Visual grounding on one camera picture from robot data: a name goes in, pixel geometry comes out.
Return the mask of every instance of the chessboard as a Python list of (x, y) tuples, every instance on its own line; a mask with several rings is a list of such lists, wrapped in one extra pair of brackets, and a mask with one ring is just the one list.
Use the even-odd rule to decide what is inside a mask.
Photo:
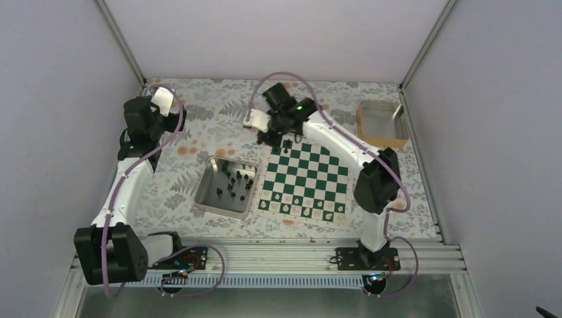
[(316, 144), (284, 140), (266, 148), (253, 211), (277, 219), (347, 230), (351, 214), (349, 169)]

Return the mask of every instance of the floral pattern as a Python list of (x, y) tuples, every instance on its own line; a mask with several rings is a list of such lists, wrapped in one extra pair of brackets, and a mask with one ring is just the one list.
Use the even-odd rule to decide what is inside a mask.
[[(264, 91), (277, 81), (267, 81)], [(178, 231), (184, 237), (247, 238), (358, 238), (362, 213), (352, 200), (348, 230), (330, 229), (262, 217), (250, 212), (244, 220), (206, 213), (193, 205), (203, 169), (212, 156), (262, 164), (265, 145), (256, 144), (254, 131), (243, 129), (248, 100), (257, 84), (245, 79), (150, 79), (165, 83), (186, 104), (187, 121), (169, 146), (162, 149), (156, 173), (145, 191), (135, 219), (139, 235), (157, 231)], [(364, 99), (399, 101), (398, 88), (391, 83), (315, 81), (310, 83), (322, 107), (344, 128), (357, 133), (355, 111)], [(297, 98), (308, 96), (300, 83), (285, 81), (284, 86)], [(255, 107), (266, 109), (261, 98)], [(172, 108), (177, 112), (177, 105)], [(437, 237), (427, 204), (422, 179), (411, 142), (396, 150), (402, 181), (412, 198), (412, 208), (404, 214), (393, 213), (389, 234), (417, 239)], [(404, 196), (392, 203), (401, 208)]]

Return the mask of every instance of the silver tray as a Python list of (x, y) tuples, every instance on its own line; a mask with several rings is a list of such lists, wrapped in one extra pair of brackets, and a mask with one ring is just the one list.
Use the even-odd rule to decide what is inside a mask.
[[(232, 197), (231, 192), (227, 189), (231, 180), (221, 170), (224, 163), (228, 165), (228, 171), (231, 173), (230, 178), (235, 179), (232, 189), (232, 192), (236, 193), (235, 197)], [(240, 171), (242, 175), (240, 180), (236, 179), (237, 171)], [(252, 206), (251, 203), (258, 181), (258, 171), (258, 167), (245, 162), (222, 158), (209, 159), (195, 194), (195, 206), (206, 212), (245, 219), (248, 217)], [(245, 174), (248, 175), (249, 180), (254, 180), (252, 187), (248, 190), (245, 189), (247, 183), (244, 180)], [(217, 195), (217, 188), (222, 190), (221, 195)], [(245, 197), (244, 200), (240, 200), (241, 195)]]

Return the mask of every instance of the tan box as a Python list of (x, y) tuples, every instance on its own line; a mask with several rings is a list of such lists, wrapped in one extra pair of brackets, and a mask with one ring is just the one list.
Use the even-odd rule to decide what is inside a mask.
[(410, 138), (402, 104), (361, 101), (357, 109), (357, 135), (373, 146), (402, 148)]

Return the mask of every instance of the gray floor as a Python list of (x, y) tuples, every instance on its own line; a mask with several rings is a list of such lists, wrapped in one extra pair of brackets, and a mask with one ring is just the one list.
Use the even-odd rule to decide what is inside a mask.
[[(394, 276), (387, 292), (409, 278)], [(101, 288), (88, 288), (78, 317), (458, 317), (448, 275), (421, 275), (406, 293), (388, 299), (367, 298), (354, 290), (218, 289), (188, 299), (162, 297), (152, 288), (125, 289), (118, 300)]]

